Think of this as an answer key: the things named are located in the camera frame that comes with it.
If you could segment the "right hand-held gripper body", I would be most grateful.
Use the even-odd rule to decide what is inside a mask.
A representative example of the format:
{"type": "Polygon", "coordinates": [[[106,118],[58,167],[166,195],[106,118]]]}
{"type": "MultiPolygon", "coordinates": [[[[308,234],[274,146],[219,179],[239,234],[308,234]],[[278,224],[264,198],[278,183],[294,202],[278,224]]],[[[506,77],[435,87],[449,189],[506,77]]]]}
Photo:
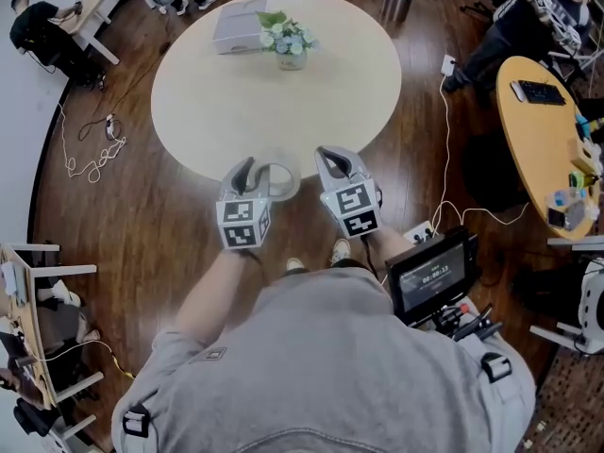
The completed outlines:
{"type": "Polygon", "coordinates": [[[320,200],[347,239],[359,238],[381,226],[380,189],[374,179],[338,180],[337,188],[323,191],[320,200]]]}

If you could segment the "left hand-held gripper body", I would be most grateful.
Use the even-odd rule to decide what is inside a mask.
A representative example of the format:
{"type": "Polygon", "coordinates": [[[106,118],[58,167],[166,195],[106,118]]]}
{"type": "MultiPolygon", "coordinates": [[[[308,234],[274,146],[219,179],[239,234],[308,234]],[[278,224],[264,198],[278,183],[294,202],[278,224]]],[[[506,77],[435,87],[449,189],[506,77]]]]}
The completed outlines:
{"type": "Polygon", "coordinates": [[[267,197],[221,197],[216,203],[216,215],[225,249],[258,248],[263,244],[271,225],[271,201],[267,197]]]}

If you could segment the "person's right forearm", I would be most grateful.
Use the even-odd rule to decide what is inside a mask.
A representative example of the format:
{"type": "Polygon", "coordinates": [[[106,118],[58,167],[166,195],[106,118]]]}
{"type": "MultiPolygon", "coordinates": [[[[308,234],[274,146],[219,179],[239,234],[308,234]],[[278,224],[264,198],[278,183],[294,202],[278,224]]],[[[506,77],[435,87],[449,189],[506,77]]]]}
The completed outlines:
{"type": "Polygon", "coordinates": [[[369,233],[367,240],[372,249],[372,263],[376,269],[382,268],[387,260],[397,257],[414,247],[413,243],[387,225],[382,225],[377,230],[369,233]]]}

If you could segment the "person's left forearm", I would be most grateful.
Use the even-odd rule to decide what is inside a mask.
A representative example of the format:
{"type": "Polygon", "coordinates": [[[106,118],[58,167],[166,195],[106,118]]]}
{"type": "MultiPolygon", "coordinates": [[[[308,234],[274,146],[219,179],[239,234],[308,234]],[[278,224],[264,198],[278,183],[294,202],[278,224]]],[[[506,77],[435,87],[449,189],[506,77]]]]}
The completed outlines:
{"type": "Polygon", "coordinates": [[[227,324],[245,265],[252,257],[249,251],[220,252],[180,306],[175,329],[204,345],[213,344],[227,324]]]}

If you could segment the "person's right shoe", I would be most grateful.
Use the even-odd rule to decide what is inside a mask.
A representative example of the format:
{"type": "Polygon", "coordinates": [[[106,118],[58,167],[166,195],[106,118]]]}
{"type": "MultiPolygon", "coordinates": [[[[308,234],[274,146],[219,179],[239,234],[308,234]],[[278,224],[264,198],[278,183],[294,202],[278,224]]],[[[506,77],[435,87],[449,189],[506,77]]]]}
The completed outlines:
{"type": "Polygon", "coordinates": [[[332,247],[331,257],[329,259],[330,264],[334,266],[336,263],[342,260],[349,260],[350,258],[351,246],[349,241],[346,239],[338,239],[332,247]]]}

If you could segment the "round beige table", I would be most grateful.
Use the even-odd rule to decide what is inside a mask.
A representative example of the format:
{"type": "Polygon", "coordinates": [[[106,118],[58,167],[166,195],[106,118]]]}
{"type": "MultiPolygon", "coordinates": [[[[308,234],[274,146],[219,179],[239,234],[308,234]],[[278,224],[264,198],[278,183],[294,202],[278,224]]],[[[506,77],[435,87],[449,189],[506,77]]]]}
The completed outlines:
{"type": "Polygon", "coordinates": [[[221,180],[239,161],[279,148],[315,171],[314,151],[354,152],[387,125],[400,93],[392,39],[345,0],[265,0],[306,27],[319,42],[297,71],[268,52],[221,55],[212,10],[172,44],[156,73],[151,114],[164,148],[201,176],[221,180]]]}

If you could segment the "white power strip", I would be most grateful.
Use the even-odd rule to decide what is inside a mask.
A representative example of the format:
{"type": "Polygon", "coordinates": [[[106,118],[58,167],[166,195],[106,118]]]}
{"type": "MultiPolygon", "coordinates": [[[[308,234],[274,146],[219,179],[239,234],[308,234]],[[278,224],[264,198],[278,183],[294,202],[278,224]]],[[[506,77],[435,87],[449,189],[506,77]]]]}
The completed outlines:
{"type": "Polygon", "coordinates": [[[423,223],[404,233],[404,238],[413,245],[424,243],[427,240],[430,240],[433,236],[434,229],[430,221],[424,221],[423,223]]]}

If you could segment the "black chest monitor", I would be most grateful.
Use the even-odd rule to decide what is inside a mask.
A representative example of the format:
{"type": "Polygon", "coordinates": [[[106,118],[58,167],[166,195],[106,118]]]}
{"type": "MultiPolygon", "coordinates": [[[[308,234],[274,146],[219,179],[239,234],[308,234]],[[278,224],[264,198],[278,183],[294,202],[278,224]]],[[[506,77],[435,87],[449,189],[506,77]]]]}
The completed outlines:
{"type": "Polygon", "coordinates": [[[465,297],[478,278],[478,237],[457,226],[385,261],[394,314],[419,325],[465,297]]]}

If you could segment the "white pot with blue flowers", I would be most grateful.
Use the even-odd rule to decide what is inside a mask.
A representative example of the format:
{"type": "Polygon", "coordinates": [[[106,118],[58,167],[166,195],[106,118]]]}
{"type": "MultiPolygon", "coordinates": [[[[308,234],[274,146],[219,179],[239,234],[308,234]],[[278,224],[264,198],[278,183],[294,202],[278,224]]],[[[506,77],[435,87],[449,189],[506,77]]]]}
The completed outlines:
{"type": "Polygon", "coordinates": [[[281,70],[297,71],[306,67],[308,52],[318,45],[313,34],[283,11],[258,11],[261,49],[274,53],[281,70]]]}

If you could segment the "grey tissue box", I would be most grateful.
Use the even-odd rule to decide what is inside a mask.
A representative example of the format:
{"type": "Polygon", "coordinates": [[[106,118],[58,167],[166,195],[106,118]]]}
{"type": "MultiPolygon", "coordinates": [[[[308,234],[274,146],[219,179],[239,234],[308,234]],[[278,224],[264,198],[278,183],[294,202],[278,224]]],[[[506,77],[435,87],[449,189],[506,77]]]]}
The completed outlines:
{"type": "Polygon", "coordinates": [[[255,52],[262,48],[262,25],[258,13],[266,11],[267,0],[244,0],[222,6],[212,36],[219,55],[255,52]]]}

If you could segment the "round metal trash can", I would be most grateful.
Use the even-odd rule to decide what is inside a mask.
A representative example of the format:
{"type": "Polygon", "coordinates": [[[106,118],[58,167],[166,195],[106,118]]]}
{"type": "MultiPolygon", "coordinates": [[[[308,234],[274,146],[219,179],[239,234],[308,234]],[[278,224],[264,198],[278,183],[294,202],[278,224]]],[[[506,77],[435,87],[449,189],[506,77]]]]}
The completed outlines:
{"type": "Polygon", "coordinates": [[[402,23],[406,20],[412,0],[383,0],[380,14],[387,20],[402,23]]]}

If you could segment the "person's grey shirt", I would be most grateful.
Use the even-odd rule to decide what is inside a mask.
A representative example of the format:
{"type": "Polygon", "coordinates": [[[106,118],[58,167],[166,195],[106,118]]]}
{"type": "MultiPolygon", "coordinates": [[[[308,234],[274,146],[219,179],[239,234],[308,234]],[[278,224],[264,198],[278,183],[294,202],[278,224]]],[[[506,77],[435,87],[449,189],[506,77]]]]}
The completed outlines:
{"type": "Polygon", "coordinates": [[[405,326],[367,271],[284,277],[215,344],[174,328],[118,402],[118,453],[513,453],[535,384],[499,335],[405,326]]]}

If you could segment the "round orange table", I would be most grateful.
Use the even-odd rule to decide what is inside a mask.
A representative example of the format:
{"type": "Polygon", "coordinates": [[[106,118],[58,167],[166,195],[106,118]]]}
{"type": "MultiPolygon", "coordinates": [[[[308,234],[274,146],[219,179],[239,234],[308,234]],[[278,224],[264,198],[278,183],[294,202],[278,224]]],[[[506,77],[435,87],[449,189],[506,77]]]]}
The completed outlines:
{"type": "Polygon", "coordinates": [[[547,221],[548,197],[568,185],[577,167],[570,160],[569,143],[577,138],[571,93],[540,63],[524,57],[506,59],[496,77],[496,100],[508,147],[524,188],[541,219],[547,221]],[[563,105],[522,102],[513,81],[526,80],[555,86],[563,105]]]}

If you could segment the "black keyboard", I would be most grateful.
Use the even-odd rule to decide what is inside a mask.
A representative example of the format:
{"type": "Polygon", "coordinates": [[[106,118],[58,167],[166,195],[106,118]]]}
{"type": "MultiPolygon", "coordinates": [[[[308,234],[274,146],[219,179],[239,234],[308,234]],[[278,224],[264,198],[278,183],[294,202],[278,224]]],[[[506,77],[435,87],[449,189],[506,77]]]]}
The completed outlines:
{"type": "Polygon", "coordinates": [[[559,89],[551,84],[519,80],[518,84],[531,104],[563,106],[566,101],[559,89]]]}

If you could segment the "clear plastic bag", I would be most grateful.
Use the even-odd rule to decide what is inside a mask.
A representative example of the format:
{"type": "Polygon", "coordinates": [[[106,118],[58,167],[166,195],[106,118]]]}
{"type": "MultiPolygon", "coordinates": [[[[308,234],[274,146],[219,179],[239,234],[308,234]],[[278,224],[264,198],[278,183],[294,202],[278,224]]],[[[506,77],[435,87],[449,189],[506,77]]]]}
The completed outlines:
{"type": "Polygon", "coordinates": [[[564,229],[572,231],[576,229],[585,218],[585,203],[583,200],[578,200],[569,205],[564,215],[564,229]]]}

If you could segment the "small cardboard box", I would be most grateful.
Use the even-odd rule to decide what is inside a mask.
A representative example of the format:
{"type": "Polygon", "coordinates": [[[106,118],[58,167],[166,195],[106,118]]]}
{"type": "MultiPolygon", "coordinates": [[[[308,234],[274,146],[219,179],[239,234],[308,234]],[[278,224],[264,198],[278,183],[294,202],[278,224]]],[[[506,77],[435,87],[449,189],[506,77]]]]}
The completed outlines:
{"type": "Polygon", "coordinates": [[[571,163],[584,174],[601,176],[604,165],[601,162],[602,149],[591,141],[572,139],[568,142],[569,159],[571,163]]]}

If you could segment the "wooden desk with white legs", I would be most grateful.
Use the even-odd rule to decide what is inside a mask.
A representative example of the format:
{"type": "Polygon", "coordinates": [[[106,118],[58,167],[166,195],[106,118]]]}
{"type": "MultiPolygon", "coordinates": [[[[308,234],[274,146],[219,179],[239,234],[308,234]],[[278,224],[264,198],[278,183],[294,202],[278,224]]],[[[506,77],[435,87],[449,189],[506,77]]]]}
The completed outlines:
{"type": "Polygon", "coordinates": [[[26,243],[0,245],[0,264],[10,262],[16,272],[16,284],[22,283],[25,286],[25,301],[22,304],[19,303],[19,299],[16,297],[12,297],[9,300],[8,319],[12,326],[16,326],[17,330],[20,330],[24,334],[25,349],[33,357],[33,361],[25,370],[40,390],[43,406],[46,409],[57,407],[60,402],[104,379],[102,372],[95,372],[62,390],[57,391],[53,384],[43,349],[39,314],[37,311],[35,280],[38,278],[95,274],[97,272],[97,267],[93,264],[35,266],[23,258],[24,252],[47,254],[59,251],[60,246],[58,244],[26,243]]]}

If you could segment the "white round machine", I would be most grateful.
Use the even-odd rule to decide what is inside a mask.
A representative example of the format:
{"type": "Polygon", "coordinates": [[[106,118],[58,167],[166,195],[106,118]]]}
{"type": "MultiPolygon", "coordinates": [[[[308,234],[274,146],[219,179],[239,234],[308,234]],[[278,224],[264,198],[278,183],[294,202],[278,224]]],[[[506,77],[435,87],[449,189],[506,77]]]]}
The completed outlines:
{"type": "Polygon", "coordinates": [[[531,326],[529,332],[583,356],[604,356],[604,259],[591,259],[581,278],[576,322],[558,322],[554,330],[531,326]]]}

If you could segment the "black monitor mount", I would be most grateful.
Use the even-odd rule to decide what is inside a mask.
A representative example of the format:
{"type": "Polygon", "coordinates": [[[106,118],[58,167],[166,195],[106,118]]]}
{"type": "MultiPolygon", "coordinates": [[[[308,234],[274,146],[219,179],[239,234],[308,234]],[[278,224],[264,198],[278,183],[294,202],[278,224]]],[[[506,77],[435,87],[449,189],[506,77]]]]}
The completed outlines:
{"type": "Polygon", "coordinates": [[[485,340],[503,327],[491,318],[493,304],[489,303],[478,314],[473,314],[468,302],[443,307],[428,318],[425,330],[436,331],[458,342],[470,335],[485,340]]]}

